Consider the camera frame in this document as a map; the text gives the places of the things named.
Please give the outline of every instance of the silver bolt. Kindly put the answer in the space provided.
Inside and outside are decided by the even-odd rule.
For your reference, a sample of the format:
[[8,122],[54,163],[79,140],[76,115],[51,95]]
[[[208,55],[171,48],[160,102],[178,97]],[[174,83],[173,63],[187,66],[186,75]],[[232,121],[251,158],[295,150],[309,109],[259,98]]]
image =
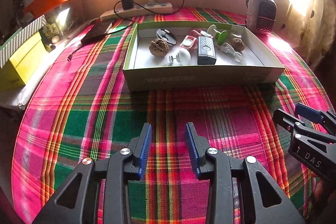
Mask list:
[[88,165],[92,162],[92,158],[85,158],[82,160],[82,163],[85,164],[85,165]]
[[120,150],[120,153],[122,155],[128,155],[129,153],[131,153],[131,150],[129,150],[128,148],[123,148]]
[[251,163],[251,164],[255,164],[256,163],[256,158],[254,156],[248,156],[246,157],[247,162]]
[[209,153],[209,154],[212,154],[212,155],[215,155],[215,154],[218,153],[218,150],[217,150],[216,148],[214,148],[214,147],[210,147],[210,148],[208,149],[208,153]]

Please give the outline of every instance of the gray and white striped lid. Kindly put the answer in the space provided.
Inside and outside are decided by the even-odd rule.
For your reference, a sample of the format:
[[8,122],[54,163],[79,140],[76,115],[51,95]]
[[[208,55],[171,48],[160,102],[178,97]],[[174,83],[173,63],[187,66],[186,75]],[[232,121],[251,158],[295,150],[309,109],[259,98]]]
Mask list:
[[34,20],[27,27],[25,27],[21,32],[19,32],[16,36],[12,38],[1,50],[0,50],[0,68],[2,68],[5,63],[9,60],[9,58],[13,55],[13,53],[31,37],[34,33],[36,33],[39,29],[41,29],[44,25],[47,24],[45,16],[41,16],[38,19]]

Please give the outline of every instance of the brown walnut shell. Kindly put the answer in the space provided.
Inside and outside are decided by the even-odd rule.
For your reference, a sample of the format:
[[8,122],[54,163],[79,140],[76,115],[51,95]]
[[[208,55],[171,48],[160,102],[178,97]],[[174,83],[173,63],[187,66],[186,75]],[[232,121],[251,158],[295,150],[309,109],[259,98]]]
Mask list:
[[151,42],[149,51],[154,56],[165,56],[169,52],[169,46],[163,39],[157,38]]
[[233,38],[231,40],[231,46],[236,52],[241,52],[245,49],[244,42],[240,38]]

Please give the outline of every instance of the blue gripper pad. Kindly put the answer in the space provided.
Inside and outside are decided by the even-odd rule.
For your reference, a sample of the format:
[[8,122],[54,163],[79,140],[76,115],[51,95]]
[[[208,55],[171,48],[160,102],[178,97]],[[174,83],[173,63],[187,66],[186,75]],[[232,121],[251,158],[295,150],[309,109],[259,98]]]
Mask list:
[[322,117],[318,110],[301,103],[295,106],[295,115],[300,115],[313,123],[322,123]]
[[191,133],[191,129],[189,124],[185,125],[185,135],[186,135],[186,143],[189,152],[189,157],[191,161],[191,166],[193,168],[193,172],[196,175],[196,178],[199,179],[201,170],[200,170],[200,158],[196,150],[196,145],[194,142],[193,135]]
[[139,171],[138,171],[139,180],[142,180],[146,172],[146,166],[147,166],[149,151],[151,148],[151,142],[152,142],[152,126],[148,124],[146,135],[143,140],[143,145],[142,145],[142,149],[141,149],[141,153],[139,157]]

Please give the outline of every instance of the striped fabric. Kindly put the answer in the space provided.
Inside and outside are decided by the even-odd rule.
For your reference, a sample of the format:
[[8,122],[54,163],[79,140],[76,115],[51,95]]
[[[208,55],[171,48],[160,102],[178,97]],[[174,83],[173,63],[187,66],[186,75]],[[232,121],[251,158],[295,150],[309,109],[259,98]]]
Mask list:
[[14,52],[28,40],[34,33],[47,24],[45,16],[41,16],[26,26],[21,32],[0,47],[0,68],[2,68]]
[[[244,23],[245,17],[183,8],[175,15],[136,20]],[[117,21],[115,26],[125,24]],[[81,159],[111,156],[140,134],[144,122],[152,124],[153,139],[144,180],[130,182],[134,223],[204,223],[209,182],[197,181],[192,173],[184,136],[187,122],[194,122],[199,135],[229,156],[254,155],[306,216],[315,180],[287,153],[290,134],[274,125],[272,113],[282,108],[293,114],[298,102],[321,110],[331,104],[290,46],[274,35],[260,36],[286,67],[275,84],[130,93],[122,67],[133,31],[130,27],[87,45],[71,62],[67,56],[76,44],[65,49],[36,89],[13,157],[12,191],[19,216],[31,223]],[[321,130],[318,125],[309,126]],[[235,206],[238,223],[237,190]],[[102,204],[99,218],[101,223]]]

